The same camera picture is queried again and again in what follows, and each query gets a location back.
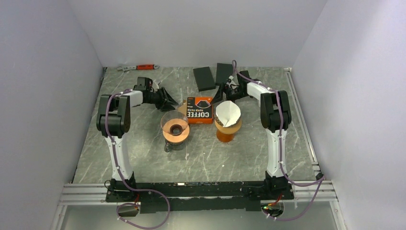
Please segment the clear glass ribbed dripper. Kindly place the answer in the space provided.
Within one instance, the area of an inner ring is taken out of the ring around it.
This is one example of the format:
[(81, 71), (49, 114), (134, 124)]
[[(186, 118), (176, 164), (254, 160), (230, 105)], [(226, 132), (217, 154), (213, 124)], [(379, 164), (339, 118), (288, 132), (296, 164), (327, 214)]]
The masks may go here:
[(216, 110), (216, 121), (222, 127), (234, 127), (241, 119), (240, 110)]

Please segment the aluminium frame rail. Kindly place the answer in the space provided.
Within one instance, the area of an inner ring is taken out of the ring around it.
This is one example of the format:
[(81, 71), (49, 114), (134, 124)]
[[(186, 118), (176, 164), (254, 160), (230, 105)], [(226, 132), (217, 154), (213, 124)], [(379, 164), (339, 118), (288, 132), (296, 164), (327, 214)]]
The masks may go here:
[[(264, 210), (265, 214), (269, 218), (275, 218), (282, 220), (282, 206), (284, 203), (293, 203), (298, 206), (299, 203), (306, 203), (306, 209), (310, 209), (311, 205), (316, 202), (329, 203), (336, 226), (340, 230), (346, 229), (346, 224), (343, 219), (337, 194), (331, 181), (322, 180), (322, 172), (319, 168), (319, 164), (314, 162), (312, 164), (314, 173), (316, 175), (316, 181), (298, 181), (295, 184), (289, 184), (292, 186), (294, 199), (283, 200), (278, 202), (275, 200), (267, 201), (262, 205), (261, 210)], [(62, 190), (62, 195), (59, 201), (59, 209), (61, 213), (64, 213), (68, 206), (78, 205), (113, 205), (120, 206), (128, 204), (132, 211), (139, 211), (140, 206), (137, 203), (107, 203), (106, 193), (110, 187), (110, 182), (104, 184), (66, 184)]]

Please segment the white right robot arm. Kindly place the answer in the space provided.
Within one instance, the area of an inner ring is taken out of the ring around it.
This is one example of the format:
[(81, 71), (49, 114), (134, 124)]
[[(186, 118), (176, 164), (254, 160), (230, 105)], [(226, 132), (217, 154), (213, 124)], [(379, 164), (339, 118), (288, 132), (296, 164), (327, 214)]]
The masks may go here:
[(270, 199), (277, 198), (283, 190), (289, 188), (286, 174), (285, 141), (287, 130), (292, 122), (292, 114), (288, 94), (267, 87), (258, 79), (249, 77), (246, 71), (236, 73), (238, 84), (230, 76), (219, 85), (211, 104), (222, 102), (223, 96), (227, 103), (244, 97), (257, 100), (260, 110), (260, 121), (265, 129), (268, 141), (268, 164), (264, 180), (264, 194)]

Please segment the orange handled adjustable wrench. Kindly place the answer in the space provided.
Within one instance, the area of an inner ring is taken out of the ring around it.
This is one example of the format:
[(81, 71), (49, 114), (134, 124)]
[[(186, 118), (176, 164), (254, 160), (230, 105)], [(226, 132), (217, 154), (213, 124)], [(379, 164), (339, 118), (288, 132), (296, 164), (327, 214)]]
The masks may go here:
[(155, 65), (155, 64), (145, 64), (145, 65), (136, 65), (136, 66), (119, 66), (116, 69), (118, 71), (123, 71), (123, 72), (127, 72), (127, 71), (131, 71), (131, 70), (155, 70), (155, 69), (159, 69), (159, 65)]

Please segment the black foam block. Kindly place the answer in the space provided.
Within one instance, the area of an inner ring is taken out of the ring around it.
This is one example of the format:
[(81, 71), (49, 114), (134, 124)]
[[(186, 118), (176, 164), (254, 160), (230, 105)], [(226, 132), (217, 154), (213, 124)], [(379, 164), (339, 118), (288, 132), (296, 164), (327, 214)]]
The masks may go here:
[(233, 75), (233, 65), (226, 63), (217, 63), (215, 84), (220, 85)]
[(210, 67), (194, 68), (193, 74), (199, 92), (213, 90), (216, 88)]

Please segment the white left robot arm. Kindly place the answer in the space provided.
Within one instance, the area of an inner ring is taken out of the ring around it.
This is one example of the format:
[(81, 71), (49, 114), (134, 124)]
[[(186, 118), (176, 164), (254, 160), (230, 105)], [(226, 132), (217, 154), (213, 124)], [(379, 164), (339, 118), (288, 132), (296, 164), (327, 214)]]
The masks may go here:
[(96, 128), (108, 144), (113, 167), (110, 189), (118, 190), (125, 201), (134, 200), (138, 193), (129, 161), (126, 133), (131, 126), (131, 108), (142, 104), (153, 104), (162, 112), (173, 111), (178, 106), (159, 83), (151, 78), (138, 77), (131, 89), (101, 95), (97, 110)]

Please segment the orange coffee filter box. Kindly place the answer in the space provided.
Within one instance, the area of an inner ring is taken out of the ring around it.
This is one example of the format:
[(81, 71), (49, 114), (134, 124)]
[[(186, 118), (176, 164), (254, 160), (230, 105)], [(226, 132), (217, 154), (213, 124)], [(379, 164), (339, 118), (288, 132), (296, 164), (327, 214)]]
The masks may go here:
[(177, 110), (186, 115), (189, 124), (212, 124), (212, 100), (213, 97), (188, 97)]

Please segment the orange glass carafe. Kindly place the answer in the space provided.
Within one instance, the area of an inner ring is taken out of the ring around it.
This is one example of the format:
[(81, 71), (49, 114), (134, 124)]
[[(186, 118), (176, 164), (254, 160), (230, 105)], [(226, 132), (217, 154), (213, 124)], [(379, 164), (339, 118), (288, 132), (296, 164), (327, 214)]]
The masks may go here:
[(235, 133), (236, 131), (218, 129), (216, 132), (216, 137), (219, 141), (228, 143), (234, 139)]

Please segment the left black foam block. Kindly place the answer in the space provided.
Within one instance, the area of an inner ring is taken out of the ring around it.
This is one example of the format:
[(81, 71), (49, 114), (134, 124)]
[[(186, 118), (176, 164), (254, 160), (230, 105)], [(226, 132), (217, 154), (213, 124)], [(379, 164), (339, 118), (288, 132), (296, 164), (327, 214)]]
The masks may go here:
[(193, 74), (199, 92), (213, 90), (216, 88), (210, 67), (194, 68)]

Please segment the black table edge rail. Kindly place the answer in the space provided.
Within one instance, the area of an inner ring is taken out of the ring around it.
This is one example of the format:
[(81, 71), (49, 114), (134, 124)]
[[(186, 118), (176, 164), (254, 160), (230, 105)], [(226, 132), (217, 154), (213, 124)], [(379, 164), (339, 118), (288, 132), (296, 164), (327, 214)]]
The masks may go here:
[(137, 203), (142, 214), (163, 211), (243, 209), (259, 211), (267, 201), (293, 200), (292, 186), (263, 181), (138, 183), (137, 191), (108, 187), (107, 203)]

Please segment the right black foam block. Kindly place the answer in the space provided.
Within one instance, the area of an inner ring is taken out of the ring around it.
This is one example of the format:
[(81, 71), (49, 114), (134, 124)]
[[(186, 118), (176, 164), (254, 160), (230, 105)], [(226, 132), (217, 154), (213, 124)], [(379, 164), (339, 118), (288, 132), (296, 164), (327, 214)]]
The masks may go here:
[(233, 65), (226, 63), (217, 63), (215, 84), (220, 85), (233, 75)]

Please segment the white paper coffee filter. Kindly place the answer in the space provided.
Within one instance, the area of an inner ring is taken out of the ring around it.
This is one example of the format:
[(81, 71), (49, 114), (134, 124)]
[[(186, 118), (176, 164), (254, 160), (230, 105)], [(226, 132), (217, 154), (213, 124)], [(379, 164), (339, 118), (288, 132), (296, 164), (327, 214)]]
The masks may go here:
[(234, 102), (224, 101), (215, 108), (215, 118), (222, 127), (231, 127), (240, 121), (241, 111)]

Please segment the clear glass jar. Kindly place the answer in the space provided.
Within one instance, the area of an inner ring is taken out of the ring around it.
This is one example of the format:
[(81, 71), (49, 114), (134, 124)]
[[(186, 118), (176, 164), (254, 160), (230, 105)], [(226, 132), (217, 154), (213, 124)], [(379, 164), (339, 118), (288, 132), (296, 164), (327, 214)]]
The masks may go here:
[(165, 146), (164, 146), (164, 151), (166, 153), (170, 153), (172, 151), (181, 151), (186, 147), (186, 145), (187, 145), (186, 140), (184, 140), (182, 142), (178, 142), (178, 143), (170, 142), (170, 141), (166, 140)]

